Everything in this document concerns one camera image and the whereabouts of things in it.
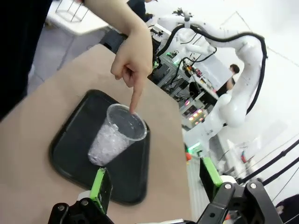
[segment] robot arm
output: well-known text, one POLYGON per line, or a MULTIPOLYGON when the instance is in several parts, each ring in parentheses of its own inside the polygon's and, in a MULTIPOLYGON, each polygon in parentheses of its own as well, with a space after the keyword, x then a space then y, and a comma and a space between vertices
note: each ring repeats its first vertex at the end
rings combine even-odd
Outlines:
MULTIPOLYGON (((169 30, 179 24, 184 24, 185 28, 197 27, 215 39, 226 39, 240 34, 237 30, 215 28, 206 22, 189 17, 188 14, 184 15, 185 17, 171 15, 159 18, 158 24, 169 30)), ((222 95, 205 121, 185 134, 184 139, 188 147, 199 142, 208 145, 209 139, 215 136, 225 123, 231 127, 240 126, 245 120, 250 99, 258 86, 261 74, 263 52, 260 43, 251 36, 243 36, 228 42, 213 41, 207 37, 205 39, 213 47, 234 48, 238 58, 244 62, 244 70, 232 89, 232 94, 222 95)))

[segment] cup rim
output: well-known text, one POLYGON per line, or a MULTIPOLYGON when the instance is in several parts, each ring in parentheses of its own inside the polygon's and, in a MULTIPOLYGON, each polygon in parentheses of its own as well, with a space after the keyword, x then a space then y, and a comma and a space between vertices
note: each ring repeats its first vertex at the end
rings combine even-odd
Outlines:
MULTIPOLYGON (((129 109, 130 109, 130 108, 129 108, 128 106, 126 106, 126 105, 123 105, 123 104, 111 104, 111 105, 108 107, 108 109, 107 109, 107 113, 106 113, 107 120, 108 120, 109 124, 111 125, 111 127, 112 127, 114 130, 118 131, 118 129, 116 129, 116 128, 112 125, 112 122, 111 122, 111 120, 110 120, 110 117, 108 116, 108 113, 110 112, 110 110, 111 110, 113 107, 116 107, 116 106, 124 107, 125 109, 128 110, 128 112, 129 112, 129 109)), ((121 136, 125 137, 126 139, 129 139, 129 140, 132 140, 132 141, 140 141, 140 140, 142 140, 142 139, 145 138, 145 136, 146 136, 147 133, 148 133, 148 129, 147 129, 146 125, 145 125, 144 120, 143 120, 143 119, 142 119, 136 112, 134 113, 134 115, 136 115, 136 116, 139 118, 139 120, 141 121, 141 123, 142 123, 142 125, 143 125, 143 128, 144 128, 144 135, 143 135, 142 137, 138 138, 138 139, 133 139, 133 138, 129 138, 128 136, 124 135, 124 134, 121 133, 121 132, 119 132, 119 133, 121 134, 121 136)))

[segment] wooden table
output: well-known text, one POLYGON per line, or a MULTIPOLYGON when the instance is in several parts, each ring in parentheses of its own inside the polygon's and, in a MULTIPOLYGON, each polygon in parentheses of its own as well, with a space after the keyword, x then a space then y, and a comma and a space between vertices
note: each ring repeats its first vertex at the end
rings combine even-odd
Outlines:
MULTIPOLYGON (((128 105, 132 89, 110 74, 114 54, 101 45, 66 64, 0 123, 0 223, 46 224, 54 204, 74 204, 84 189, 57 174, 48 147, 86 91, 128 105)), ((135 206, 110 203, 116 224, 191 219, 178 104, 152 82, 137 112, 151 129, 148 193, 135 206)))

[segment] black tray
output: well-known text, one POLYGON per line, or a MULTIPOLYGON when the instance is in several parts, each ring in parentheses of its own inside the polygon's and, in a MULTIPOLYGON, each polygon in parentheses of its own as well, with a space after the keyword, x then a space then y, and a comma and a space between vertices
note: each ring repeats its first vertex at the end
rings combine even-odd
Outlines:
MULTIPOLYGON (((106 117, 107 108, 116 100, 99 90, 89 90, 68 118, 50 146, 50 163, 54 169, 81 187, 90 190, 98 166, 90 163, 88 150, 106 117)), ((146 195, 150 129, 142 141, 106 165, 113 185, 111 199, 134 205, 146 195)))

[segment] plastic cup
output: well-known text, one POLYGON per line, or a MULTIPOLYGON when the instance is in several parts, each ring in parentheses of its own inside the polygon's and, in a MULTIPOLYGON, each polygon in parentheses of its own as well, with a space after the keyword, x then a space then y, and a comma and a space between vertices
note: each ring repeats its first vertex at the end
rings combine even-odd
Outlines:
POLYGON ((138 114, 121 104, 108 107, 106 119, 88 152, 91 163, 105 166, 131 144, 145 138, 147 127, 138 114))

